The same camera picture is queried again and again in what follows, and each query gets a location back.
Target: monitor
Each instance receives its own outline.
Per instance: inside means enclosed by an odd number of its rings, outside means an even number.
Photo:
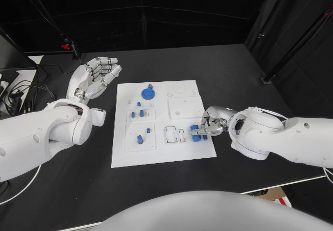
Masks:
[[[38,65],[26,56],[21,47],[0,28],[0,72],[8,70],[32,70]]]

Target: black tabletop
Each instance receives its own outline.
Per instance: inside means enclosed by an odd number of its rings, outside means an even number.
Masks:
[[[123,66],[103,95],[88,106],[107,111],[106,124],[94,127],[81,146],[61,151],[42,165],[39,175],[24,194],[0,205],[0,230],[55,231],[106,220],[116,213],[159,196],[194,190],[247,192],[323,175],[322,168],[296,164],[270,154],[267,160],[246,157],[231,148],[230,135],[214,137],[218,157],[111,168],[113,130],[117,84],[196,80],[205,109],[222,106],[238,111],[258,106],[293,116],[273,85],[263,85],[264,73],[244,45],[172,48],[142,51],[88,53],[116,57]],[[49,55],[42,64],[58,64],[64,71],[80,65],[71,55]],[[54,66],[48,87],[64,98],[73,74]],[[38,109],[51,102],[39,93]],[[11,198],[36,170],[11,180],[11,189],[0,199]]]

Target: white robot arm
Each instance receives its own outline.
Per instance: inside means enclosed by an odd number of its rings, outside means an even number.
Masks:
[[[202,127],[192,134],[220,135],[224,131],[230,132],[233,148],[253,159],[264,160],[274,152],[296,163],[333,168],[332,119],[287,119],[253,107],[241,112],[209,107]]]
[[[116,58],[96,58],[74,72],[65,99],[52,102],[44,111],[0,121],[0,182],[22,175],[55,154],[81,145],[93,125],[103,126],[106,111],[90,108],[119,76]]]

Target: blue plastic part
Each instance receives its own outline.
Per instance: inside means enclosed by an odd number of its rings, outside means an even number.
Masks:
[[[145,143],[145,140],[143,140],[143,137],[142,137],[142,136],[137,136],[137,143],[139,143],[139,144],[143,144],[143,143]]]
[[[191,130],[199,129],[198,125],[192,125],[191,126]],[[192,141],[194,142],[199,142],[202,140],[202,136],[201,135],[192,135]]]
[[[142,96],[143,96],[143,98],[145,98],[146,100],[152,100],[152,99],[155,98],[153,86],[152,86],[152,88],[150,88],[150,86],[149,86],[149,88],[146,88],[146,89],[143,90]]]

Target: red light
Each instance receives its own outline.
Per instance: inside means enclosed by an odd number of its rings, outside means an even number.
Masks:
[[[61,47],[62,47],[65,50],[70,50],[70,49],[71,49],[70,44],[62,44]]]

